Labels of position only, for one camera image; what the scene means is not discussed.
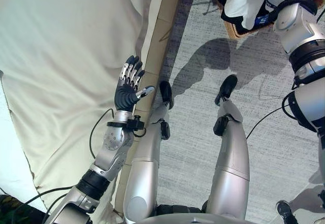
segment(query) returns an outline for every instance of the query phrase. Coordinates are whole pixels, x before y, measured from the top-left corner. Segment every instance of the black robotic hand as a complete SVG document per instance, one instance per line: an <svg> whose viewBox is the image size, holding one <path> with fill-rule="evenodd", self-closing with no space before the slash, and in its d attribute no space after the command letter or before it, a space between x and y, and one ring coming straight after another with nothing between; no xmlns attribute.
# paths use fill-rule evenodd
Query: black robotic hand
<svg viewBox="0 0 325 224"><path fill-rule="evenodd" d="M130 56L124 64L115 91L114 103L118 111L133 111L134 105L144 96L154 91L153 86L147 86L138 91L142 76L142 62L139 57Z"/></svg>

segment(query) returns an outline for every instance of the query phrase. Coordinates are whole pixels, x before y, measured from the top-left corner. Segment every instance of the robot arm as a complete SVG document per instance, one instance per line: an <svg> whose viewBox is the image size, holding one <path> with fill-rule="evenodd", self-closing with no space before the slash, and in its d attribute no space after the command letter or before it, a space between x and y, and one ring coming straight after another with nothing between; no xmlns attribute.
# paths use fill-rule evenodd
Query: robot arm
<svg viewBox="0 0 325 224"><path fill-rule="evenodd" d="M325 31L316 23L316 12L310 0L298 0L279 12L274 31L295 73L297 87L287 96L290 109L301 126L317 132L325 183Z"/></svg>
<svg viewBox="0 0 325 224"><path fill-rule="evenodd" d="M103 146L89 170L68 192L45 224L92 223L87 213L95 211L110 182L122 168L134 140L134 131L144 127L140 116L133 117L133 108L142 97L153 92L154 87L148 86L138 91L144 75L141 66L139 58L133 56L124 64L115 92L117 111L114 119L107 123Z"/></svg>

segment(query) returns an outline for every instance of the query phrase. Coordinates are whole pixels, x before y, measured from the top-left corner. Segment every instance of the wire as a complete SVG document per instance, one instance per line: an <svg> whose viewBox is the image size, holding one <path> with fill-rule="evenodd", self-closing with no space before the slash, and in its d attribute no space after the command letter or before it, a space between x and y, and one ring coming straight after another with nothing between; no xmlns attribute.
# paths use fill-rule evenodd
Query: wire
<svg viewBox="0 0 325 224"><path fill-rule="evenodd" d="M40 196L43 196L43 195L46 195L46 194L49 194L51 192L54 192L54 191L59 191L59 190L67 190L67 189L70 189L72 188L73 186L71 187L58 187L58 188L54 188L54 189L51 189L51 190L47 190L39 195L36 195L35 197L33 197L32 199L28 200L26 203L20 205L17 209L15 209L12 213L12 217L11 217L11 224L15 224L15 214L16 214L16 211L23 207L23 206L26 206L28 205L30 202L33 202L35 199L38 199Z"/></svg>
<svg viewBox="0 0 325 224"><path fill-rule="evenodd" d="M324 8L324 10L321 12L321 14L317 17L317 21L316 21L316 22L318 22L318 21L320 20L320 18L322 17L322 15L324 15L324 12L325 12L325 8Z"/></svg>
<svg viewBox="0 0 325 224"><path fill-rule="evenodd" d="M255 126L253 127L253 129L250 131L250 133L249 133L248 136L246 137L246 140L248 139L248 137L251 135L251 133L254 131L254 129L257 127L257 125L259 125L259 123L260 123L261 121L263 121L263 120L264 120L265 118L267 118L269 115L271 115L272 113L274 113L274 112L276 112L276 111L278 111L278 110L280 110L280 109L282 109L282 106L281 106L280 108L275 109L274 111L270 112L270 113L267 114L265 117L263 117L261 120L259 120L258 123L255 124Z"/></svg>
<svg viewBox="0 0 325 224"><path fill-rule="evenodd" d="M50 205L50 207L47 209L47 211L46 211L46 213L45 213L45 215L44 215L44 217L43 217L43 220L42 220L42 223L41 224L44 224L45 223L45 221L47 220L47 218L48 218L48 215L49 215L49 213L50 213L50 210L53 208L53 206L56 204L56 202L58 202L60 199L62 199L63 197L65 197L67 194L64 194L64 195L61 195L59 198L57 198L51 205Z"/></svg>
<svg viewBox="0 0 325 224"><path fill-rule="evenodd" d="M284 112L288 117L290 117L290 118L296 120L296 118L295 118L294 116L291 116L291 115L286 111L285 106L284 106L284 103L285 103L286 99L289 97L289 95L290 95L290 94L287 94L287 95L283 98L281 108L282 108L283 112Z"/></svg>
<svg viewBox="0 0 325 224"><path fill-rule="evenodd" d="M107 111L104 112L104 114L99 118L99 120L96 122L96 124L93 126L92 130L91 130L91 133L90 133L90 136L89 136L89 150L90 150L90 153L92 155L92 157L95 159L96 156L95 154L93 153L92 151L92 147L91 147L91 138L92 138L92 133L93 131L95 130L96 126L98 125L98 123L101 121L101 119L106 115L107 112L109 111L112 111L112 117L114 118L114 111L112 108L108 109Z"/></svg>
<svg viewBox="0 0 325 224"><path fill-rule="evenodd" d="M143 130L144 130L144 133L142 135L137 135L137 134L134 133L134 131L132 131L134 137L136 137L136 138L142 138L143 136L145 136L146 133L147 133L147 129L144 127Z"/></svg>

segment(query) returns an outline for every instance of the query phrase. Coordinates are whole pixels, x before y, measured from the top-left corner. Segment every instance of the carpet floor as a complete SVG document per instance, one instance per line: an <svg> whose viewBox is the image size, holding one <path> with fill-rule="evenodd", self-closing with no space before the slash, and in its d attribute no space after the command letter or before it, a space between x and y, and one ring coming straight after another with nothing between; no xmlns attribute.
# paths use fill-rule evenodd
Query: carpet floor
<svg viewBox="0 0 325 224"><path fill-rule="evenodd" d="M161 144L158 203L201 207L211 188L221 138L213 134L214 98L225 77L237 74L232 101L246 134L281 107L294 73L271 27L230 40L213 0L181 0L161 80L172 85L171 137ZM155 106L161 102L157 93ZM250 189L246 219L269 223L275 204L292 200L318 169L318 139L279 110L248 139Z"/></svg>

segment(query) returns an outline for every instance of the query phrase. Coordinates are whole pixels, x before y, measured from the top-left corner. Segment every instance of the humanoid robot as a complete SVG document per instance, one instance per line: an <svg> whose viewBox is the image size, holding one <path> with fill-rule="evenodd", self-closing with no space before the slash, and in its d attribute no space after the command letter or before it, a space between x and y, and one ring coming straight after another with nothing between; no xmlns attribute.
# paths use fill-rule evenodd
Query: humanoid robot
<svg viewBox="0 0 325 224"><path fill-rule="evenodd" d="M295 89L287 96L299 125L317 133L319 165L325 182L325 31L316 23L317 6L312 0L284 0L265 18L274 19L274 31L295 72ZM103 146L46 224L90 224L93 213L111 181L117 176L131 147L135 131L144 128L134 105L154 91L139 90L144 71L138 57L124 64L115 94L115 117L107 123ZM132 161L123 210L126 223L251 223L245 221L249 189L249 158L242 115L230 95L237 78L225 79L216 97L219 105L213 128L222 137L211 192L202 209L156 204L160 141L170 136L168 109L173 106L168 82L160 84L163 104L152 114Z"/></svg>

